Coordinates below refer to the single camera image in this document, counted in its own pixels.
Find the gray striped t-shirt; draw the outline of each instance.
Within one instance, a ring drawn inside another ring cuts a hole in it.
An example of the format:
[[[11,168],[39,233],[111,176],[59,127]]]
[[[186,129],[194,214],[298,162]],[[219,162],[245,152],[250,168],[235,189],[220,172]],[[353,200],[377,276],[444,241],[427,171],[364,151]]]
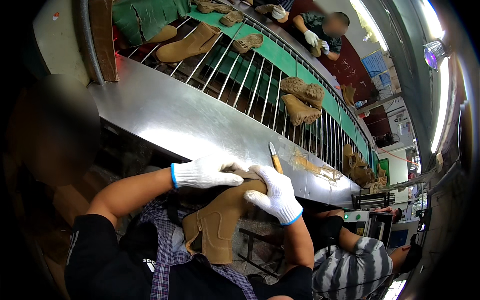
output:
[[[313,267],[313,291],[326,298],[360,299],[376,290],[392,273],[392,259],[377,239],[361,237],[354,253],[337,246],[332,246],[330,252],[328,258],[327,248],[315,253]]]

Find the camouflage shirt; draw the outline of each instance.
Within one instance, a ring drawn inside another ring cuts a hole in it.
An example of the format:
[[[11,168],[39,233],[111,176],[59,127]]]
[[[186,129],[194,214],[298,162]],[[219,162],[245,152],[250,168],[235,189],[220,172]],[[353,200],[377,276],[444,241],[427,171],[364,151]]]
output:
[[[342,38],[341,37],[329,37],[324,33],[322,29],[322,22],[325,16],[320,15],[317,12],[303,12],[300,14],[303,18],[305,26],[318,35],[319,39],[322,39],[328,43],[330,46],[330,51],[336,54],[340,54],[340,49],[342,48]]]

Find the cotton glove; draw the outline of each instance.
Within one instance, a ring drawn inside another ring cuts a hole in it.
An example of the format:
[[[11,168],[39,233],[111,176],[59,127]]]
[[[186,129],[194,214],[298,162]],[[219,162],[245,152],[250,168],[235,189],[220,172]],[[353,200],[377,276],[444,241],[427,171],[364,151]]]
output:
[[[225,168],[233,171],[242,169],[235,156],[220,154],[208,155],[189,163],[171,164],[173,184],[176,188],[190,186],[207,189],[217,185],[241,185],[243,178],[221,172]]]
[[[330,46],[326,41],[322,41],[322,52],[327,55],[330,52]]]
[[[312,30],[305,31],[303,35],[305,35],[305,40],[307,41],[307,43],[309,43],[314,47],[318,46],[318,40],[319,40],[318,35],[313,33]]]
[[[277,20],[283,19],[287,15],[285,9],[281,5],[279,5],[279,7],[280,8],[274,7],[272,10],[272,17]]]
[[[295,222],[301,216],[303,207],[295,199],[290,178],[268,166],[251,166],[249,170],[264,179],[267,185],[267,195],[258,191],[246,191],[243,197],[269,214],[276,216],[283,226]]]

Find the black t-shirt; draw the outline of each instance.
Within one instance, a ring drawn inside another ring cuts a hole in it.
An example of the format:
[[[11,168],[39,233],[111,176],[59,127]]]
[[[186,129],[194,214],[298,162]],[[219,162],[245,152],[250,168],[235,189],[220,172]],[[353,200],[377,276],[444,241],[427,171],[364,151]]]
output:
[[[130,225],[117,243],[115,229],[100,215],[78,216],[72,229],[65,284],[75,299],[150,299],[158,247],[153,224]],[[297,266],[276,284],[252,282],[259,300],[287,295],[312,299],[312,270]],[[170,268],[169,299],[245,299],[242,290],[197,260]]]

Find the water bottle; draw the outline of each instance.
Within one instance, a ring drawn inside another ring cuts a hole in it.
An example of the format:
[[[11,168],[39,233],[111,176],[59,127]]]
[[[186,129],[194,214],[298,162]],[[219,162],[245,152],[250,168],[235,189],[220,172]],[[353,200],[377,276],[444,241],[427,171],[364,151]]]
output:
[[[356,108],[361,108],[365,103],[367,103],[367,100],[362,100],[362,101],[355,102],[355,107]]]

